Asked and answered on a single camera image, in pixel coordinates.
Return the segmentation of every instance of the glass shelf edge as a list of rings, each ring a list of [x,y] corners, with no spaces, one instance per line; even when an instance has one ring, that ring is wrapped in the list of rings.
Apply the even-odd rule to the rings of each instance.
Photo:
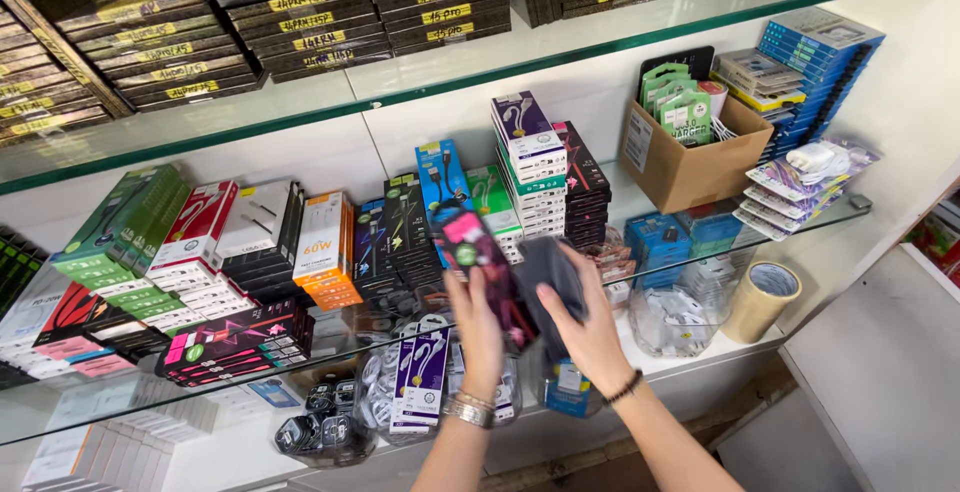
[[[341,105],[332,105],[330,107],[306,111],[304,113],[298,113],[262,123],[251,124],[236,129],[223,130],[182,141],[167,143],[157,147],[140,149],[125,154],[117,154],[99,160],[93,160],[36,175],[30,175],[28,177],[0,182],[0,196],[14,192],[28,191],[30,189],[35,189],[45,185],[51,185],[60,181],[83,177],[85,175],[91,175],[102,171],[108,171],[118,167],[141,164],[157,158],[180,155],[223,143],[238,142],[249,138],[255,138],[257,136],[263,136],[272,132],[277,132],[296,126],[311,124],[332,118],[341,118],[343,116],[375,110],[384,106],[402,104],[403,102],[409,102],[419,98],[426,98],[427,96],[433,96],[436,94],[458,91],[512,76],[536,72],[543,69],[550,69],[560,65],[567,65],[569,63],[575,63],[577,61],[640,47],[643,45],[660,43],[686,35],[699,33],[710,29],[716,29],[718,27],[725,27],[749,20],[757,20],[766,16],[772,16],[774,14],[780,14],[803,7],[814,6],[827,1],[833,0],[777,1],[771,4],[715,15],[713,17],[708,17],[681,25],[675,25],[673,27],[667,27],[657,31],[642,32],[633,36],[627,36],[617,40],[585,46],[564,53],[541,56],[518,64],[486,70],[485,72],[457,78],[454,80],[440,81],[428,84],[426,86],[391,93],[380,97],[358,100],[356,102]]]

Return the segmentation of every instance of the packing tape roll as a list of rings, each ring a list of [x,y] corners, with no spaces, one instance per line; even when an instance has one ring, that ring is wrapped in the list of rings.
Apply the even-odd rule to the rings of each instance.
[[[751,263],[730,296],[729,318],[720,331],[734,342],[757,342],[802,289],[800,278],[784,265]]]

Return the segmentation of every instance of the blue package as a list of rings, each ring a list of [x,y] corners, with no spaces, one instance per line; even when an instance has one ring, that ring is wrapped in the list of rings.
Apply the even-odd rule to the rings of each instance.
[[[467,186],[467,176],[460,167],[460,157],[453,146],[452,139],[434,141],[414,148],[416,166],[419,172],[420,192],[426,206],[426,219],[433,222],[434,213],[439,204],[456,198],[468,211],[474,210],[471,191]],[[439,262],[444,268],[450,267],[444,257],[443,249],[437,245]]]

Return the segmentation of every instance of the cardboard box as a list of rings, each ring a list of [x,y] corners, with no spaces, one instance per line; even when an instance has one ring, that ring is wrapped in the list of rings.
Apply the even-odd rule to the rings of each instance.
[[[732,97],[720,120],[739,137],[688,149],[630,100],[620,147],[620,166],[664,214],[736,196],[750,179],[774,127]]]

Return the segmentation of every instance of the white box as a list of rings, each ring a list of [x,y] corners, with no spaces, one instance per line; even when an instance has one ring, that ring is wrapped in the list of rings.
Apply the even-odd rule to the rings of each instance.
[[[274,180],[241,188],[217,243],[221,258],[232,258],[278,245],[292,180]]]

